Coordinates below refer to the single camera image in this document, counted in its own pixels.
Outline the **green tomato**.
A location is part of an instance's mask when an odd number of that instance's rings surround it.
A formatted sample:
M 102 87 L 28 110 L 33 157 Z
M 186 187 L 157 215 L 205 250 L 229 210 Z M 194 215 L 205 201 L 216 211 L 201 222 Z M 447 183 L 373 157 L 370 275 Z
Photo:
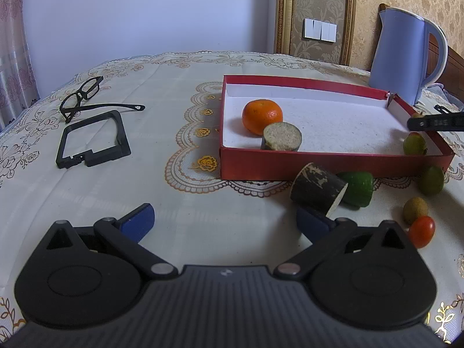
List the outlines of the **green tomato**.
M 405 155 L 425 155 L 428 151 L 424 137 L 411 132 L 403 141 L 403 151 Z
M 418 188 L 426 196 L 435 196 L 444 188 L 444 171 L 438 166 L 427 167 L 419 177 Z

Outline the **dark sugarcane piece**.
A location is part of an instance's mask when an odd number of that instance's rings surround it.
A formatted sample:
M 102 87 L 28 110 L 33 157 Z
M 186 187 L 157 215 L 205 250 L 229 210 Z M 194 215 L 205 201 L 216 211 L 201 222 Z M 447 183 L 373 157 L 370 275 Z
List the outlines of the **dark sugarcane piece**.
M 263 130 L 261 149 L 297 152 L 302 143 L 302 134 L 293 124 L 272 123 Z
M 309 211 L 329 217 L 340 204 L 348 183 L 314 163 L 307 164 L 297 175 L 290 199 Z

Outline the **green cucumber piece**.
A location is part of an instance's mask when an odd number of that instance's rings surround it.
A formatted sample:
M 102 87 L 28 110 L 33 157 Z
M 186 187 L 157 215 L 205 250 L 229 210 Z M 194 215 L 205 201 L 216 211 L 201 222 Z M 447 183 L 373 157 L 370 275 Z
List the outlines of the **green cucumber piece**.
M 337 177 L 348 184 L 342 199 L 344 203 L 355 207 L 366 207 L 370 204 L 374 192 L 374 177 L 370 172 L 341 172 Z

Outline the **brown longan fruit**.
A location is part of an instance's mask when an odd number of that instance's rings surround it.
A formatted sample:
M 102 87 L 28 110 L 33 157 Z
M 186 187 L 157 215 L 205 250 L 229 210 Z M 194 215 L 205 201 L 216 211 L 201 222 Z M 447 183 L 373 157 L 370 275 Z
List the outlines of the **brown longan fruit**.
M 429 214 L 429 206 L 421 197 L 409 199 L 403 206 L 402 217 L 407 225 L 412 225 L 418 218 Z

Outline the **red cherry tomato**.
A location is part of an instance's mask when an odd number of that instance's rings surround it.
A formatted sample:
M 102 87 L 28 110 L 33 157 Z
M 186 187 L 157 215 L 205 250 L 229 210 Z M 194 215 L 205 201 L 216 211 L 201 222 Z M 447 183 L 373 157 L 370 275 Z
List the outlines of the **red cherry tomato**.
M 417 218 L 409 228 L 408 238 L 417 249 L 421 249 L 433 239 L 435 230 L 435 221 L 429 216 L 422 216 Z

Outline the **blue electric kettle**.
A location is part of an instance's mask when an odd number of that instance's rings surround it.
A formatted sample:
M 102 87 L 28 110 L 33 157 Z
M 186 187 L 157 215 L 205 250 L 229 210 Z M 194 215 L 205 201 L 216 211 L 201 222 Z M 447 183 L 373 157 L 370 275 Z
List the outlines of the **blue electric kettle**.
M 381 33 L 370 70 L 369 86 L 400 96 L 414 105 L 422 90 L 435 83 L 444 72 L 448 45 L 439 25 L 415 13 L 395 7 L 379 12 Z M 426 73 L 429 37 L 438 43 L 435 69 Z

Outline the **red shallow cardboard box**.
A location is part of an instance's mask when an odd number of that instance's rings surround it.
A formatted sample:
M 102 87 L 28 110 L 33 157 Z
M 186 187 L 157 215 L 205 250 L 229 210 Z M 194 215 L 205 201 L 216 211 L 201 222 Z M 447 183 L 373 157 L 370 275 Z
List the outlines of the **red shallow cardboard box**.
M 242 124 L 248 102 L 276 102 L 286 123 L 298 128 L 296 152 L 263 150 Z M 428 166 L 446 170 L 454 151 L 437 132 L 424 132 L 427 153 L 405 155 L 403 140 L 414 109 L 383 90 L 317 79 L 226 75 L 220 114 L 220 177 L 237 181 L 290 181 L 309 163 L 336 174 L 367 171 L 406 177 Z

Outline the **dark sugarcane piece in box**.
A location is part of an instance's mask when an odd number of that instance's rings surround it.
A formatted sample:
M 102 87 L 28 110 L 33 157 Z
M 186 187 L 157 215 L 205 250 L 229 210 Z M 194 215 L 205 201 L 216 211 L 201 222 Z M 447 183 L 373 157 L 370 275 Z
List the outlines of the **dark sugarcane piece in box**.
M 293 124 L 272 123 L 263 130 L 261 149 L 297 152 L 302 143 L 302 134 Z

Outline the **orange mandarin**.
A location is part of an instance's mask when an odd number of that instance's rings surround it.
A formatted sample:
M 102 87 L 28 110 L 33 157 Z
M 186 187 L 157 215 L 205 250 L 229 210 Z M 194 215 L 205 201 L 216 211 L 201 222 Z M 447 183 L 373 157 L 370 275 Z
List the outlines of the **orange mandarin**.
M 257 99 L 250 101 L 242 111 L 242 124 L 252 134 L 261 136 L 263 130 L 272 123 L 283 121 L 283 111 L 272 100 Z

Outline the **black eyeglasses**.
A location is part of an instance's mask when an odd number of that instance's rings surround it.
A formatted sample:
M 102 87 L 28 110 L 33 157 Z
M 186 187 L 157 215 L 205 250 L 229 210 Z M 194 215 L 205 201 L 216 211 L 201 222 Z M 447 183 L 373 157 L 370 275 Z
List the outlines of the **black eyeglasses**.
M 104 77 L 99 75 L 86 80 L 77 91 L 70 93 L 61 102 L 59 111 L 64 117 L 66 124 L 70 123 L 79 112 L 86 112 L 98 108 L 127 108 L 142 112 L 146 107 L 143 104 L 123 104 L 123 103 L 100 103 L 88 104 L 100 90 Z

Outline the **pink curtain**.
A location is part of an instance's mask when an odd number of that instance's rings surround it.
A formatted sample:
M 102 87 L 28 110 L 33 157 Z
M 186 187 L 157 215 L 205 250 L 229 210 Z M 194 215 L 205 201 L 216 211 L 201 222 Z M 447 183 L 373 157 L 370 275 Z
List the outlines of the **pink curtain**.
M 39 99 L 23 26 L 23 0 L 0 0 L 0 114 L 5 129 Z

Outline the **black rectangular frame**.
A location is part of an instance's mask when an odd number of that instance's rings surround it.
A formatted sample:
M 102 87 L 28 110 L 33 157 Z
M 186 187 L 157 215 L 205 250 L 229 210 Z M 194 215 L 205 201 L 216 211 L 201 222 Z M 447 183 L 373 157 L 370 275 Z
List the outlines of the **black rectangular frame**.
M 73 156 L 63 156 L 67 137 L 72 131 L 108 119 L 112 119 L 116 123 L 116 145 L 98 151 L 96 153 L 89 149 Z M 73 123 L 70 126 L 65 127 L 57 151 L 56 165 L 60 169 L 69 169 L 81 163 L 84 163 L 88 167 L 92 167 L 106 163 L 108 161 L 118 160 L 119 158 L 129 156 L 130 154 L 131 150 L 127 140 L 127 135 L 124 129 L 122 117 L 119 112 L 117 112 L 116 110 L 112 110 L 109 112 L 92 116 L 90 118 L 79 121 L 77 123 Z

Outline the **white wall switch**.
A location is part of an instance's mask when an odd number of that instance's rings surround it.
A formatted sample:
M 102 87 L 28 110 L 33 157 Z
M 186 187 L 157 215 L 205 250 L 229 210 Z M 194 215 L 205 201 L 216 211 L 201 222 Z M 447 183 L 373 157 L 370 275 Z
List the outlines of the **white wall switch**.
M 335 43 L 337 41 L 337 25 L 334 23 L 305 18 L 303 38 Z

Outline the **gold wall panel frame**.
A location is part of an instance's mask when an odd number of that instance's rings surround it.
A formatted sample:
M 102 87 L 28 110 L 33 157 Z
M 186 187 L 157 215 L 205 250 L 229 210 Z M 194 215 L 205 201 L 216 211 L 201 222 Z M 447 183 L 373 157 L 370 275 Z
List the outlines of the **gold wall panel frame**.
M 350 63 L 356 0 L 275 0 L 270 3 L 270 18 L 270 52 L 332 64 Z M 334 39 L 308 37 L 307 19 L 328 23 Z

